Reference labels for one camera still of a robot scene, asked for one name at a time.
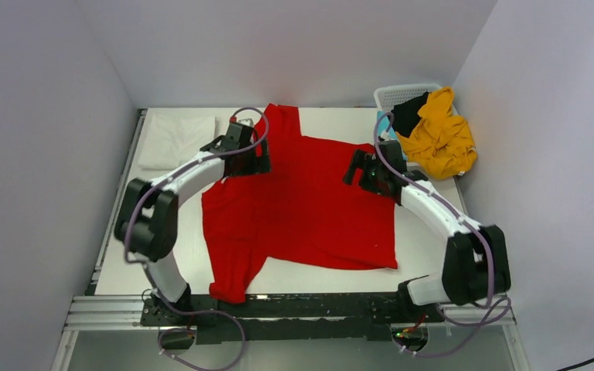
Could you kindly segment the red t-shirt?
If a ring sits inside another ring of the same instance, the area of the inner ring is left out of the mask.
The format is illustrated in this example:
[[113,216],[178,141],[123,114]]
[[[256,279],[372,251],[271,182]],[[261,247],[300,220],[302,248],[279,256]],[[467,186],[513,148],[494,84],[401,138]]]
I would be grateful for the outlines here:
[[394,201],[343,177],[357,145],[306,137],[297,107],[269,104],[271,171],[214,183],[201,197],[210,295],[244,302],[272,257],[350,271],[395,269]]

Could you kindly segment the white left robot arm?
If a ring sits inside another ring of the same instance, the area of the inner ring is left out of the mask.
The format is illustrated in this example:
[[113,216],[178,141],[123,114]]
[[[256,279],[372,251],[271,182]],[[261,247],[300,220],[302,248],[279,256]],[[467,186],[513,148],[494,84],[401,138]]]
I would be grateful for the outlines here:
[[220,135],[171,172],[149,181],[136,178],[126,186],[113,234],[124,245],[125,262],[142,266],[162,302],[161,315],[171,324],[184,323],[194,312],[190,285],[173,254],[180,208],[215,182],[270,169],[266,135]]

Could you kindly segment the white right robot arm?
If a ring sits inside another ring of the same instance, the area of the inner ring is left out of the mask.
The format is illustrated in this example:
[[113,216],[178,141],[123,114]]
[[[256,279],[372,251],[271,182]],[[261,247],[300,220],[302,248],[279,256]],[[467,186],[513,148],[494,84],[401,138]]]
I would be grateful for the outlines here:
[[438,274],[405,281],[398,286],[395,310],[405,321],[421,315],[425,306],[466,305],[510,290],[511,277],[504,232],[483,225],[449,202],[419,170],[410,170],[396,141],[379,141],[371,153],[353,152],[343,182],[355,174],[363,190],[385,196],[414,213],[444,243]]

